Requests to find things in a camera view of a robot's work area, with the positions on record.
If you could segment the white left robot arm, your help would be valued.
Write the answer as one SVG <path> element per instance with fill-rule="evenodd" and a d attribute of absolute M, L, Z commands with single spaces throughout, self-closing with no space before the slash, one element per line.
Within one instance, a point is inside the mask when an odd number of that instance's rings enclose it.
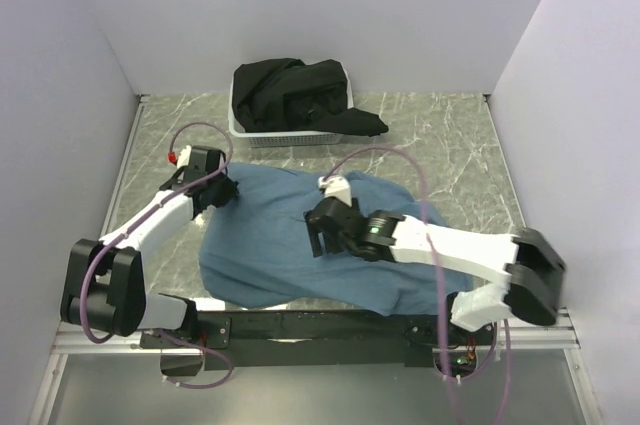
<path fill-rule="evenodd" d="M 200 338 L 193 300 L 146 291 L 144 262 L 204 211 L 238 196 L 226 172 L 228 157 L 210 147 L 171 153 L 176 171 L 134 217 L 98 240 L 71 248 L 60 304 L 61 320 L 108 336 L 164 330 L 176 346 Z"/>

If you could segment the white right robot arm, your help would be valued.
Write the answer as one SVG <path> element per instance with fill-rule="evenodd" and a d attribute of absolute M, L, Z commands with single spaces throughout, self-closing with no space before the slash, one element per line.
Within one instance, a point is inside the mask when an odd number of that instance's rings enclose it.
<path fill-rule="evenodd" d="M 482 326 L 511 317 L 540 327 L 557 322 L 566 265 L 535 229 L 482 234 L 390 211 L 364 216 L 355 203 L 335 197 L 304 218 L 314 256 L 348 251 L 367 261 L 441 264 L 484 280 L 484 286 L 451 299 L 439 319 L 440 335 L 449 343 L 460 344 Z"/>

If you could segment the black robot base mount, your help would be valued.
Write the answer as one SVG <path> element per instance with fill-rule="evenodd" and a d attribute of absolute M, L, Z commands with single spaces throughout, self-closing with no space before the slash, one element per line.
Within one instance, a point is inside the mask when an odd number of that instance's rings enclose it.
<path fill-rule="evenodd" d="M 236 367 L 401 364 L 431 367 L 439 349 L 434 315 L 363 310 L 201 312 L 191 334 L 146 332 L 172 377 Z"/>

